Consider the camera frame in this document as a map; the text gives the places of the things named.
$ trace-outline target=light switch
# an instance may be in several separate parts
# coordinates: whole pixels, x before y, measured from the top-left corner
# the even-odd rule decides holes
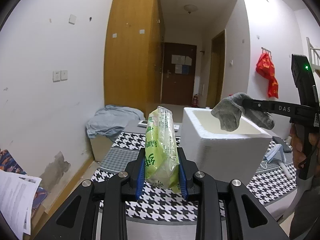
[[[75,15],[70,14],[69,23],[70,24],[75,24],[76,23],[76,19],[77,19],[77,17]]]
[[[61,80],[61,71],[60,70],[59,71],[58,70],[53,71],[52,79],[53,79],[53,82],[60,81]]]
[[[61,70],[61,80],[68,79],[68,70]]]

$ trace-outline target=wooden wardrobe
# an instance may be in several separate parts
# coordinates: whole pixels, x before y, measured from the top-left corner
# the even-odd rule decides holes
[[[160,0],[113,0],[105,46],[104,100],[140,109],[160,103],[164,22]]]

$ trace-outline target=metal bolt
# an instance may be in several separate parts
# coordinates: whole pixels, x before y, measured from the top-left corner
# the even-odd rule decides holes
[[[86,179],[86,180],[82,181],[82,186],[88,187],[90,185],[91,185],[91,181],[90,180]]]
[[[202,171],[197,171],[197,172],[196,172],[196,176],[197,176],[198,178],[203,178],[203,177],[204,177],[204,173],[203,173]]]
[[[239,181],[239,179],[234,179],[232,181],[232,184],[235,185],[236,187],[239,187],[241,185],[241,181]]]
[[[126,171],[121,171],[121,172],[118,173],[118,176],[120,178],[125,178],[126,176],[128,176],[128,173]]]

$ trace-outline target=blue face mask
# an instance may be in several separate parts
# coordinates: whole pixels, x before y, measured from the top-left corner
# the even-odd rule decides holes
[[[283,152],[283,146],[281,144],[276,144],[269,152],[267,152],[264,157],[263,161],[260,163],[261,168],[266,169],[267,163],[270,163],[277,152],[280,152],[281,160],[283,163],[286,163],[287,159],[285,158],[284,152]]]

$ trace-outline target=red plastic bag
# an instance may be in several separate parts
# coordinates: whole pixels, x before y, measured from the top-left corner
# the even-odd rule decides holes
[[[278,82],[275,78],[275,66],[273,65],[268,53],[264,52],[261,54],[256,71],[269,80],[268,85],[268,98],[278,98]]]

